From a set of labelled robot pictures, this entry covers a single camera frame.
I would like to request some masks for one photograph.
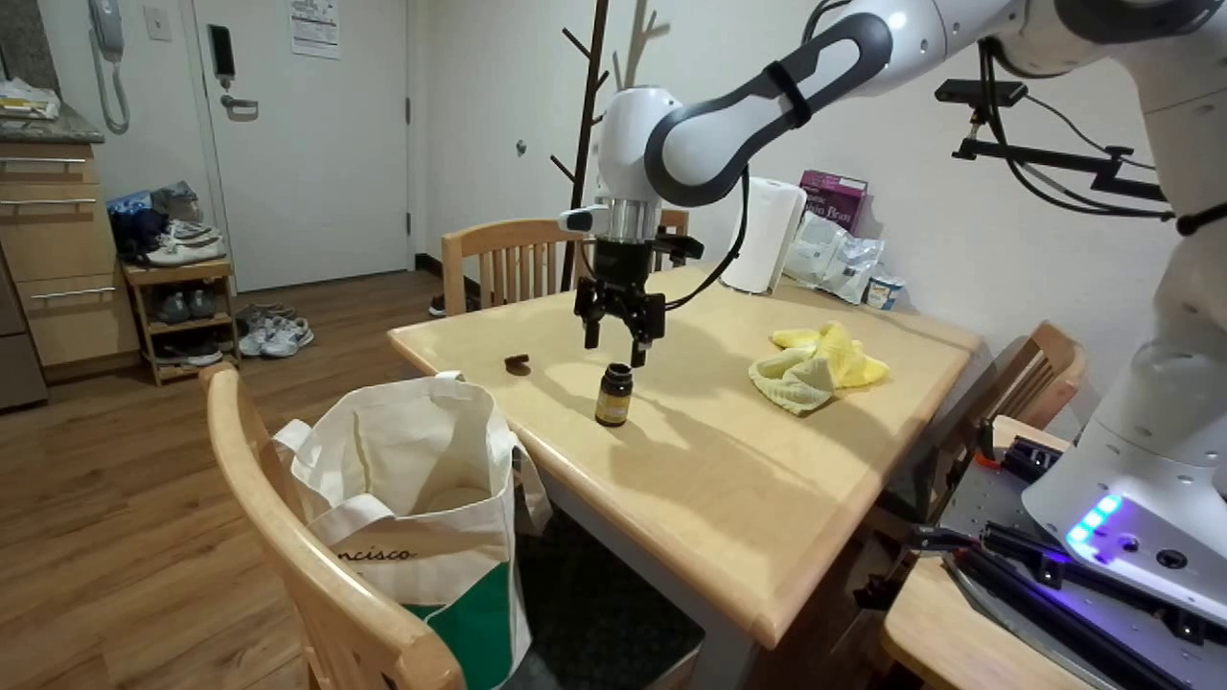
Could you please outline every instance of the white door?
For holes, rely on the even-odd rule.
[[[405,0],[193,3],[239,289],[405,270]]]

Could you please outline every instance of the wooden table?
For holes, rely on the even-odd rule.
[[[1049,450],[1071,450],[1071,441],[1016,420],[991,423],[991,450],[1004,453],[1021,432]],[[892,661],[943,687],[1086,687],[1077,676],[981,619],[943,573],[940,558],[924,558],[907,573],[884,614],[884,643]]]
[[[677,270],[653,289],[683,296],[696,282]],[[889,382],[792,420],[751,389],[746,366],[772,353],[772,329],[827,322],[880,356]],[[584,348],[571,296],[402,328],[391,342],[420,374],[459,370],[487,389],[553,497],[706,630],[692,687],[740,687],[756,651],[782,641],[977,348],[956,328],[811,292],[710,289],[671,312],[635,374],[627,427],[607,431],[589,420],[599,381],[627,356],[627,335],[607,317],[603,348]]]

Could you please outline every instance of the brown bottle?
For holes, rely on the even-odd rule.
[[[603,395],[599,395],[594,420],[603,427],[625,427],[632,389],[635,382],[627,376],[627,366],[611,366],[603,376]]]

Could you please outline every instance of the yellow cloth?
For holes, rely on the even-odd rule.
[[[834,399],[834,390],[875,389],[889,376],[884,359],[841,328],[772,329],[779,353],[751,359],[756,389],[788,416],[807,416]]]

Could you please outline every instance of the cabinet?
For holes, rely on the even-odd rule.
[[[136,312],[143,353],[153,382],[196,376],[216,359],[235,359],[230,260],[179,270],[121,270]]]
[[[93,142],[0,142],[0,247],[44,381],[134,359]]]

